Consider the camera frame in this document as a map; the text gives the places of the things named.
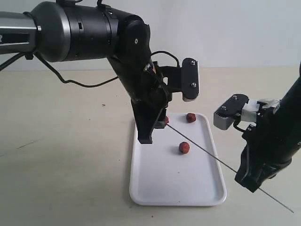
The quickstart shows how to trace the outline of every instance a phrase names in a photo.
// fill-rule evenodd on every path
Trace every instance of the white wall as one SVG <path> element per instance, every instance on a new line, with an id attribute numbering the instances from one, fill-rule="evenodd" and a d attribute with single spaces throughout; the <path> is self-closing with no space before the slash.
<path id="1" fill-rule="evenodd" d="M 1 11 L 32 10 L 42 0 L 1 0 Z M 81 4 L 95 6 L 97 0 Z M 151 49 L 203 67 L 296 65 L 301 60 L 300 0 L 104 0 L 136 13 L 151 28 Z M 0 62 L 8 56 L 0 56 Z M 173 64 L 158 56 L 160 65 Z M 110 69 L 106 59 L 53 64 L 59 70 Z M 19 60 L 8 70 L 45 70 L 36 60 Z"/>

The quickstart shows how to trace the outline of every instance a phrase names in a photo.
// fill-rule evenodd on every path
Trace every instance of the table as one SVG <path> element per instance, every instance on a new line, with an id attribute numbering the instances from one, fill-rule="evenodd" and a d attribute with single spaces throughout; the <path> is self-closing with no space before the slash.
<path id="1" fill-rule="evenodd" d="M 113 71 L 65 71 L 86 84 Z M 234 93 L 281 98 L 299 76 L 296 66 L 202 68 L 191 103 L 174 95 L 168 111 L 198 112 L 211 123 L 220 159 L 235 169 L 245 146 L 233 128 L 213 127 L 213 112 Z M 301 155 L 262 186 L 292 208 L 251 193 L 222 166 L 226 201 L 216 207 L 144 207 L 128 194 L 134 121 L 119 80 L 96 89 L 62 84 L 51 72 L 0 74 L 0 224 L 3 226 L 299 225 Z"/>

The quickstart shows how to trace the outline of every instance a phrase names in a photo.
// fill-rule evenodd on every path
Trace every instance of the white tray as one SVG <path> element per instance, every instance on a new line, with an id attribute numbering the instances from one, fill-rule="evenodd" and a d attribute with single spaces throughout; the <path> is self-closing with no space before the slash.
<path id="1" fill-rule="evenodd" d="M 208 119 L 196 114 L 194 123 L 186 114 L 167 113 L 169 125 L 217 156 Z M 134 134 L 129 193 L 139 205 L 215 206 L 227 192 L 219 162 L 169 127 L 155 129 L 153 144 L 141 145 Z M 190 144 L 188 154 L 178 146 Z"/>

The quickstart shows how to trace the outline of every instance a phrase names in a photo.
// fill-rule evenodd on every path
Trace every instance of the red food piece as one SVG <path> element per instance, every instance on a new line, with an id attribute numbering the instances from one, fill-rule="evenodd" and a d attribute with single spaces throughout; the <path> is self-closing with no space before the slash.
<path id="1" fill-rule="evenodd" d="M 187 154 L 189 152 L 190 146 L 187 142 L 182 142 L 179 145 L 179 151 L 183 154 Z"/>
<path id="2" fill-rule="evenodd" d="M 165 116 L 165 124 L 169 123 L 169 118 L 167 116 Z"/>
<path id="3" fill-rule="evenodd" d="M 186 115 L 186 120 L 187 120 L 187 122 L 192 123 L 192 122 L 196 121 L 197 118 L 196 118 L 196 115 L 194 113 L 188 113 Z"/>

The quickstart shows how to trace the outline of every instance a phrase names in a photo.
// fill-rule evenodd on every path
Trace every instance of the beige table surface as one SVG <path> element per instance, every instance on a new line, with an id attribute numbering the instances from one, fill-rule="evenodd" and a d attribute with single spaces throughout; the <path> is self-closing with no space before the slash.
<path id="1" fill-rule="evenodd" d="M 281 98 L 298 67 L 200 69 L 201 92 L 191 103 L 174 95 L 168 111 L 205 114 L 219 157 L 238 169 L 245 146 L 233 128 L 212 125 L 213 112 L 234 93 Z M 113 71 L 62 72 L 87 84 Z M 128 194 L 133 113 L 119 81 L 96 89 L 62 84 L 51 72 L 0 73 L 1 226 L 300 225 L 301 154 L 250 193 L 222 166 L 228 197 L 210 208 L 143 207 Z"/>

